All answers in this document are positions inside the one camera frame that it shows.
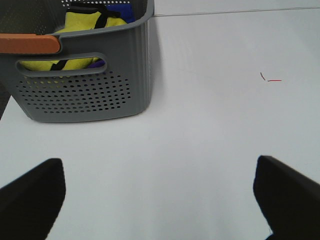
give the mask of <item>yellow fabric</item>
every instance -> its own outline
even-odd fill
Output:
[[[106,28],[107,27],[114,27],[114,26],[119,26],[119,25],[124,25],[127,24],[122,18],[117,18],[117,17],[108,17],[106,21]]]
[[[100,15],[101,13],[98,11],[92,14],[67,12],[64,28],[57,31],[57,33],[94,29]]]
[[[92,14],[67,12],[65,16],[65,28],[57,31],[57,33],[74,32],[81,30],[94,29],[101,13],[96,12]],[[117,17],[108,17],[105,27],[114,27],[127,24],[124,20]],[[85,69],[90,64],[95,63],[98,57],[88,57],[80,59],[70,59],[66,62],[62,70],[76,70]],[[57,64],[58,60],[51,61],[21,61],[26,69],[31,71],[50,71],[53,64]]]

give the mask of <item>white surface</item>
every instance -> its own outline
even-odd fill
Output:
[[[152,20],[154,91],[140,115],[0,121],[0,185],[62,158],[48,240],[263,240],[259,155],[320,182],[320,10]],[[281,79],[282,82],[265,82]]]
[[[156,15],[320,7],[319,0],[154,0]]]

